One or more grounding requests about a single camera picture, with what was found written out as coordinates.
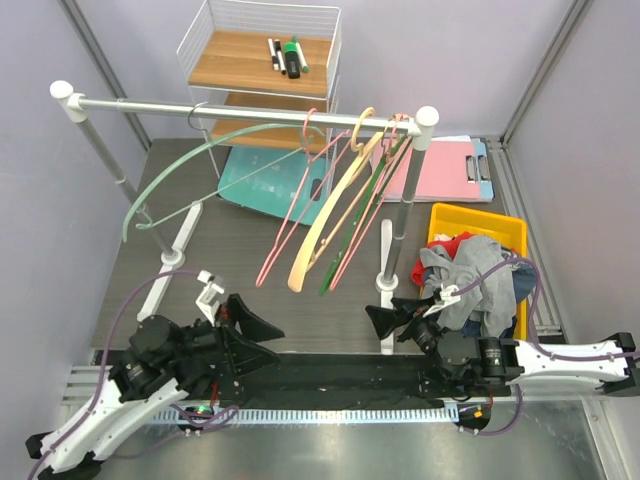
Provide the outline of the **red t-shirt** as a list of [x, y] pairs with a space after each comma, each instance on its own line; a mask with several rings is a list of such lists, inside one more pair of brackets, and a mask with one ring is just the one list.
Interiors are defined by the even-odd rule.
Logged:
[[[440, 256], [453, 260], [460, 244], [471, 237], [473, 237], [473, 234], [470, 232], [463, 232], [454, 237], [449, 237], [446, 234], [436, 234], [434, 240], [426, 245], [426, 249], [433, 250]], [[426, 271], [427, 267], [421, 259], [418, 259], [411, 270], [410, 279], [415, 285], [421, 286]]]

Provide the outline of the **grey garment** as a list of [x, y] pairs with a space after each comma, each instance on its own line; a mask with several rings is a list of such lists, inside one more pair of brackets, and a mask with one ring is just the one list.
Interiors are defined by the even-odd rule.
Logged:
[[[463, 266], [476, 267], [481, 271], [481, 276], [495, 265], [501, 263], [503, 261], [503, 256], [501, 245], [497, 241], [484, 235], [473, 235], [469, 240], [465, 240], [460, 244], [453, 260], [449, 260], [444, 256], [440, 256], [435, 251], [426, 248], [420, 250], [420, 259], [426, 267], [444, 266], [450, 271], [452, 277], [456, 277], [455, 270], [462, 268]], [[455, 284], [452, 280], [448, 280], [446, 283], [442, 283], [440, 287], [449, 285]], [[460, 290], [464, 290], [468, 286], [463, 288], [458, 287]], [[464, 294], [471, 292], [473, 289], [462, 292], [461, 298]]]

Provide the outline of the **navy blue garment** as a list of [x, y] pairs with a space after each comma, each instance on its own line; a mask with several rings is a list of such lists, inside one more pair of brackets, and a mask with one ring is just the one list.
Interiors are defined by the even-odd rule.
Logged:
[[[418, 274], [422, 282], [420, 298], [433, 296], [442, 283], [452, 280], [460, 288], [468, 286], [481, 271], [463, 266], [456, 277], [444, 266], [424, 267]], [[523, 263], [507, 265], [493, 273], [455, 305], [446, 308], [439, 325], [459, 330], [467, 337], [512, 338], [518, 323], [517, 310], [535, 286], [533, 269]]]

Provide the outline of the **wooden hanger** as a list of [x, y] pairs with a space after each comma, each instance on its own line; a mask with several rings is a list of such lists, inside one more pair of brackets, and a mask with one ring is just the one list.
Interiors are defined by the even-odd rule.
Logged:
[[324, 250], [331, 243], [333, 237], [355, 205], [355, 201], [352, 201], [351, 206], [342, 215], [333, 230], [326, 238], [321, 239], [321, 234], [334, 208], [336, 207], [338, 200], [345, 190], [358, 179], [365, 167], [365, 164], [371, 157], [376, 143], [383, 137], [384, 131], [381, 131], [375, 133], [366, 144], [356, 142], [362, 122], [374, 114], [375, 109], [373, 107], [367, 107], [361, 113], [356, 125], [354, 126], [349, 143], [351, 150], [356, 153], [356, 157], [347, 167], [340, 180], [334, 185], [331, 194], [309, 228], [297, 252], [287, 280], [288, 288], [294, 293], [300, 293], [302, 291], [307, 272], [315, 265], [318, 258], [324, 253]]

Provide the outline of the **mint green hanger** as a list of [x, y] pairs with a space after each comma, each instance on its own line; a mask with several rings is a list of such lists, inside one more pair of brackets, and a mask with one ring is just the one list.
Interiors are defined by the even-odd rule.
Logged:
[[[212, 136], [202, 144], [181, 154], [160, 170], [141, 192], [147, 196], [146, 202], [160, 193], [161, 190], [180, 187], [183, 189], [183, 203], [176, 204], [172, 208], [167, 207], [159, 214], [151, 214], [151, 220], [159, 222], [161, 226], [173, 221], [176, 217], [186, 214], [186, 207], [196, 200], [201, 200], [204, 204], [214, 198], [221, 199], [218, 196], [219, 180], [227, 157], [233, 147], [245, 146], [300, 151], [306, 155], [308, 165], [311, 165], [322, 155], [327, 158], [327, 154], [322, 149], [328, 145], [328, 140], [330, 139], [329, 131], [325, 128], [312, 126], [254, 131], [247, 135], [235, 137], [226, 143], [218, 144], [200, 154], [196, 152], [198, 147], [210, 140], [219, 140], [228, 134], [245, 128], [256, 127], [257, 125], [255, 122], [235, 121], [229, 132]], [[121, 239], [123, 241], [129, 240], [133, 230], [149, 231], [142, 218], [131, 213], [130, 209], [131, 207], [125, 214], [121, 226]]]

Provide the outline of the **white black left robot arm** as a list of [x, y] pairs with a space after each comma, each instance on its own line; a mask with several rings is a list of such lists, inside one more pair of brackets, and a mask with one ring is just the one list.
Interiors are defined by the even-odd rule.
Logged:
[[203, 399], [223, 379], [277, 363], [262, 344], [284, 335], [237, 294], [216, 303], [212, 318], [188, 326], [162, 315], [144, 319], [88, 402], [64, 426], [27, 439], [36, 462], [31, 478], [94, 478], [117, 446], [158, 411]]

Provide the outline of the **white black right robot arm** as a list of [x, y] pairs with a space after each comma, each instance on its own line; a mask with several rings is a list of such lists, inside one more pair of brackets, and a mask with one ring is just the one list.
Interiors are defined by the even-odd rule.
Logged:
[[427, 299], [393, 298], [392, 306], [368, 305], [365, 312], [383, 340], [396, 329], [397, 340], [413, 341], [425, 355], [422, 378], [446, 396], [471, 397], [530, 379], [552, 382], [569, 378], [589, 383], [602, 394], [632, 397], [639, 394], [639, 367], [628, 333], [595, 344], [549, 345], [498, 337], [471, 337], [438, 324], [451, 313], [461, 296], [450, 289]]

